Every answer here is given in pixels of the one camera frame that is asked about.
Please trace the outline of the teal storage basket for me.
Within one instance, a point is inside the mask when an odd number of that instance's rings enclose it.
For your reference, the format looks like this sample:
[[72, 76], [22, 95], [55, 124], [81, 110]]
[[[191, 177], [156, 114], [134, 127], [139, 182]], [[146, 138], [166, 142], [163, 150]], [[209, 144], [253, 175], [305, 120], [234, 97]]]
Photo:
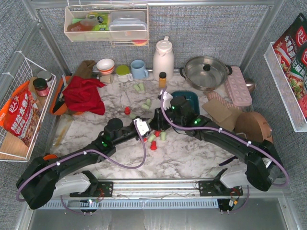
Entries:
[[199, 99], [196, 93], [192, 91], [174, 91], [171, 93], [171, 95], [173, 98], [177, 96], [185, 96], [187, 101], [189, 101], [190, 105], [194, 109], [194, 112], [198, 115], [200, 114]]

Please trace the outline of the brown cardboard sheet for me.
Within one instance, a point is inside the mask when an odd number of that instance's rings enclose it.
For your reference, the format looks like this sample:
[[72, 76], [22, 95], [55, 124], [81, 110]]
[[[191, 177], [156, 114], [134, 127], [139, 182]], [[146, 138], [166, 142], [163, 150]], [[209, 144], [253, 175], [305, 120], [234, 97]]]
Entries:
[[228, 131], [235, 129], [236, 121], [243, 113], [233, 106], [227, 108], [217, 99], [211, 99], [203, 104], [202, 108], [213, 118], [217, 125]]

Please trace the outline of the red cloth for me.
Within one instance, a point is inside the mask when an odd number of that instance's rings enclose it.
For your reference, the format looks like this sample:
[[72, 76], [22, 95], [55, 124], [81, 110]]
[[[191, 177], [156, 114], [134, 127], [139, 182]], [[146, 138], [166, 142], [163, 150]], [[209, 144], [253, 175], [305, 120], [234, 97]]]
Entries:
[[100, 80], [80, 76], [73, 76], [70, 84], [63, 91], [67, 108], [74, 112], [91, 112], [97, 115], [104, 115], [105, 105], [101, 100], [98, 88], [103, 88]]

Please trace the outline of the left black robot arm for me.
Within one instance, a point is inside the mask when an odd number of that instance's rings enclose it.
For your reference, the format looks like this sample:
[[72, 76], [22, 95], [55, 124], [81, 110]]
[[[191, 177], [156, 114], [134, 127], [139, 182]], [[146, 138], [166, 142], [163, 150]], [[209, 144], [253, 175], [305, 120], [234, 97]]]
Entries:
[[38, 209], [53, 196], [56, 183], [85, 166], [109, 160], [116, 152], [116, 145], [133, 138], [143, 141], [151, 128], [147, 119], [135, 118], [128, 126], [122, 120], [112, 118], [97, 138], [73, 153], [45, 160], [34, 158], [16, 183], [16, 200], [26, 202], [31, 209]]

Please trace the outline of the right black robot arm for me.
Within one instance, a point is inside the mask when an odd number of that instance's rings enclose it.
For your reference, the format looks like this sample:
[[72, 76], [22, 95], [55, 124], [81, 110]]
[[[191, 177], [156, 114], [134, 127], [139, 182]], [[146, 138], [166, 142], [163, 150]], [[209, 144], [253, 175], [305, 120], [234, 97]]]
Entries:
[[160, 93], [159, 107], [154, 111], [150, 127], [165, 131], [170, 127], [186, 135], [212, 143], [243, 162], [238, 169], [227, 169], [221, 182], [229, 188], [241, 184], [251, 185], [258, 190], [268, 191], [281, 175], [286, 175], [274, 145], [267, 140], [250, 141], [218, 126], [211, 119], [194, 112], [184, 96], [172, 97]]

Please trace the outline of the orange spice bottle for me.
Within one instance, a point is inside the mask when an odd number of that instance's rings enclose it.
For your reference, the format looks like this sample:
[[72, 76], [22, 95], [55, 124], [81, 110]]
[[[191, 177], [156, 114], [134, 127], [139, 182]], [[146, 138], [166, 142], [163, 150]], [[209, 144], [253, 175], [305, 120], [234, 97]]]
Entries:
[[159, 73], [159, 88], [165, 88], [166, 87], [166, 73], [160, 72]]

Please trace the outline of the white thermos jug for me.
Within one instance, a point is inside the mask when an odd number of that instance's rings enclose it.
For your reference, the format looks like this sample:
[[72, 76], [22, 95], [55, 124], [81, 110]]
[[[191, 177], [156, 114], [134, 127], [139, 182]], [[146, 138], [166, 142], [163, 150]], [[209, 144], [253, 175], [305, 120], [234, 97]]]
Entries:
[[174, 74], [174, 53], [169, 37], [157, 42], [153, 56], [153, 76], [158, 81], [161, 72], [166, 73], [166, 81], [170, 81]]

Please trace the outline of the stainless steel pot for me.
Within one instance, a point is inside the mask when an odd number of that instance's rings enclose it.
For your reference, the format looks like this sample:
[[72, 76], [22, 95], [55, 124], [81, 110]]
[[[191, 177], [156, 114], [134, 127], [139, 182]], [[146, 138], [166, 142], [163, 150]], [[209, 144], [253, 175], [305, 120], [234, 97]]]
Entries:
[[211, 92], [225, 83], [233, 69], [216, 58], [199, 56], [190, 59], [179, 73], [193, 88]]

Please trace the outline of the orange cup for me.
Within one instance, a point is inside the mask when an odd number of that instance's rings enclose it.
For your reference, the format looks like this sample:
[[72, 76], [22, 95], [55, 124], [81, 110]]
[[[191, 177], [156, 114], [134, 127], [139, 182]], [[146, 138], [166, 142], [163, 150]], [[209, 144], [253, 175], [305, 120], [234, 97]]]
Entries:
[[55, 154], [49, 154], [43, 157], [43, 159], [46, 161], [51, 160], [51, 159], [56, 159], [56, 158], [57, 158], [57, 155]]

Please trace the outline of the clear plastic food container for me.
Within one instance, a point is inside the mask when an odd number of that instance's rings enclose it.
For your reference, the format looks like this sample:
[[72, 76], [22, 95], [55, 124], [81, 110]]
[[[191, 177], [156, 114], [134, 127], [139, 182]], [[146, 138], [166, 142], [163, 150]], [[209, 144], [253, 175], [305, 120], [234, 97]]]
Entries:
[[114, 11], [110, 14], [109, 31], [113, 40], [130, 41], [147, 38], [143, 11]]

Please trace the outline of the dark lidded jar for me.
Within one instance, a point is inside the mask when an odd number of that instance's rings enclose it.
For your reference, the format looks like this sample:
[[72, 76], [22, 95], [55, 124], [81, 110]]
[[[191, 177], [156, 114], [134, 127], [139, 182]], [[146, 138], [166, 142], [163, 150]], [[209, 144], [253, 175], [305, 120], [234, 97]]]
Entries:
[[33, 86], [38, 96], [46, 97], [49, 94], [49, 87], [45, 79], [36, 78], [33, 80]]

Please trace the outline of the silver lidded jar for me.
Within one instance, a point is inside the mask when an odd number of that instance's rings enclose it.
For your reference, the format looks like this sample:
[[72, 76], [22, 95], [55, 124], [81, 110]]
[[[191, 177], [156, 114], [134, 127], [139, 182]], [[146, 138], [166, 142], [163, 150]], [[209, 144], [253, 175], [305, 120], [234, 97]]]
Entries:
[[52, 74], [47, 70], [38, 72], [37, 77], [44, 79], [46, 82], [52, 81]]

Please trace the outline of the red seasoning bag right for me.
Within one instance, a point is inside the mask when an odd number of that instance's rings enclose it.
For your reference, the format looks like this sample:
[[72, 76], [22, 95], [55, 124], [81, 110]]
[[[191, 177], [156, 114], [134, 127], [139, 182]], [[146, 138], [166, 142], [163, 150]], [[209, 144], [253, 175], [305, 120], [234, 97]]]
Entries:
[[286, 79], [307, 117], [307, 19], [299, 13], [294, 22], [273, 44]]

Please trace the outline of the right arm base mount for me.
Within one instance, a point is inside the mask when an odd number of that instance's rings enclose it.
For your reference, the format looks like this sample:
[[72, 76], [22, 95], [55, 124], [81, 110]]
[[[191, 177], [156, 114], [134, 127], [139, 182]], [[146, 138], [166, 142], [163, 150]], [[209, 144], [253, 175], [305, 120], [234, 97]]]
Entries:
[[202, 180], [196, 182], [196, 188], [199, 190], [200, 196], [242, 196], [242, 188], [227, 188], [220, 181]]

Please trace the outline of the cream wall basket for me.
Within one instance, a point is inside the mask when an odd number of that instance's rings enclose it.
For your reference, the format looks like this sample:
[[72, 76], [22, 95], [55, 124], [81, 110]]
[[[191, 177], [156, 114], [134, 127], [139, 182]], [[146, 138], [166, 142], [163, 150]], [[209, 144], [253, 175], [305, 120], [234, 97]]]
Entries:
[[67, 6], [64, 34], [72, 42], [139, 46], [149, 40], [149, 7], [132, 3]]

